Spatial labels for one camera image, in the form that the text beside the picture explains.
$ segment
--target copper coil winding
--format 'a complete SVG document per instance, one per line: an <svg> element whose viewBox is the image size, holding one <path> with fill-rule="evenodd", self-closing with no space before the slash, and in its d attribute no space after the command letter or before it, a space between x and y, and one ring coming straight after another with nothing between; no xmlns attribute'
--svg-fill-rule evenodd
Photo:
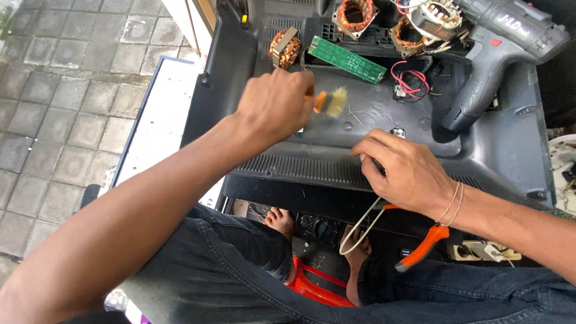
<svg viewBox="0 0 576 324"><path fill-rule="evenodd" d="M402 16L402 18L398 22L398 29L396 30L396 34L394 35L395 41L398 43L399 46L407 48L418 48L420 46L424 46L424 39L425 39L424 36L422 36L422 39L419 42L408 42L406 40L401 40L400 33L402 32L403 28L413 28L412 23L406 16Z"/></svg>
<svg viewBox="0 0 576 324"><path fill-rule="evenodd" d="M338 8L338 21L351 32L362 31L370 24L374 16L373 8L373 0L344 0ZM362 22L349 22L346 19L345 11L350 9L358 9L362 13Z"/></svg>
<svg viewBox="0 0 576 324"><path fill-rule="evenodd" d="M272 49L274 49L274 46L278 44L280 38L282 38L282 36L284 36L284 34L286 34L287 31L288 30L279 31L276 34L276 36L274 36L274 39L272 40L272 43L270 43L270 49L268 51L268 57L270 59L272 59ZM299 53L300 53L300 39L292 37L292 39L282 52L282 56L280 57L280 67L282 67L283 69L289 68L296 61L296 58L298 57Z"/></svg>

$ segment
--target red wire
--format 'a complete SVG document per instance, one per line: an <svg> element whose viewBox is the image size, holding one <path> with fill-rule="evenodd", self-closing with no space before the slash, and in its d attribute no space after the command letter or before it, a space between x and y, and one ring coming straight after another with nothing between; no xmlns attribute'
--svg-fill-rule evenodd
<svg viewBox="0 0 576 324"><path fill-rule="evenodd" d="M428 82L426 82L426 76L424 75L424 73L422 73L422 72L420 72L420 71L406 70L406 71L402 71L398 76L394 74L394 67L395 67L396 65L398 65L398 64L406 63L406 62L407 62L407 61L400 61L400 62L397 62L396 64L392 65L392 67L390 68L390 73L391 73L392 77L393 77L396 81L398 81L398 83L400 84L400 89L401 89L404 93L406 93L406 94L408 94L408 95L410 95L410 96L412 96L412 97L414 97L414 98L419 98L419 99L420 99L420 98L422 98L425 94L427 94L427 93L430 91L430 86L428 85ZM411 74L415 75L417 78L419 78L419 79L422 81L422 85L425 85L425 86L426 86L426 92L424 93L424 95L422 95L422 96L417 96L417 95L414 94L414 93L420 92L420 91L422 91L422 90L421 90L420 88L418 88L418 89L412 89L408 84L406 84L406 82L404 82L404 81L402 80L402 76L404 75L404 73L411 73Z"/></svg>
<svg viewBox="0 0 576 324"><path fill-rule="evenodd" d="M398 9L398 12L401 14L407 14L406 12L400 10L400 7L398 7L398 6L396 6L396 9Z"/></svg>

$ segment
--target power strip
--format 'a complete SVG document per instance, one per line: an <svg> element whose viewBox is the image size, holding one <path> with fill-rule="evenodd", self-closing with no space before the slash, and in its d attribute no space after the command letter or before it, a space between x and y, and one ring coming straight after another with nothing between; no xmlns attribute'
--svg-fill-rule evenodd
<svg viewBox="0 0 576 324"><path fill-rule="evenodd" d="M493 241L478 241L478 240L470 240L470 241L463 241L463 245L467 246L468 248L470 248L470 246L472 244L475 243L480 243L480 244L490 244L495 246L498 250L504 250L506 248L506 246L500 244L500 243L496 243ZM460 255L458 253L458 245L448 245L448 254L450 254L450 257L453 260L456 261L481 261L483 259L478 258L476 256L474 256L473 254L467 255L466 257L463 257L462 255ZM508 260L520 260L522 259L522 254L512 250L511 248L509 248L508 250L502 252L502 254L508 259Z"/></svg>

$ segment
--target green circuit board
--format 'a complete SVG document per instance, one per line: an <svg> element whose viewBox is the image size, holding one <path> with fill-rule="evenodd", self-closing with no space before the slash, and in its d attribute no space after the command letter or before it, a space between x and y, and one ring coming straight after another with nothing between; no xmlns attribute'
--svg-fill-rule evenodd
<svg viewBox="0 0 576 324"><path fill-rule="evenodd" d="M361 77L373 84L379 84L382 80L386 68L375 64L349 50L345 50L338 45L314 36L308 54L313 55L323 61L335 65L355 76Z"/></svg>

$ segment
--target foot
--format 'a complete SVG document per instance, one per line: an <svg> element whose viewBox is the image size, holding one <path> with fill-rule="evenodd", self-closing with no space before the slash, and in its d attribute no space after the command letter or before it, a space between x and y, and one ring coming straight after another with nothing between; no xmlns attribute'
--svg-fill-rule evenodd
<svg viewBox="0 0 576 324"><path fill-rule="evenodd" d="M344 230L344 235L342 235L342 241L344 241L351 230L352 225L347 225ZM348 238L348 241L342 246L342 251L345 252L352 248L362 235L364 235L364 231L357 228L350 238ZM358 297L358 274L360 267L364 263L364 260L368 259L370 253L372 253L372 246L370 246L368 238L365 238L355 249L344 255L350 265L350 279L348 279L348 286L346 286L346 298L356 306L361 306L360 298Z"/></svg>
<svg viewBox="0 0 576 324"><path fill-rule="evenodd" d="M286 209L278 209L276 207L270 208L268 216L263 221L264 224L282 233L288 241L292 241L292 234L294 233L294 220L290 216L290 212Z"/></svg>

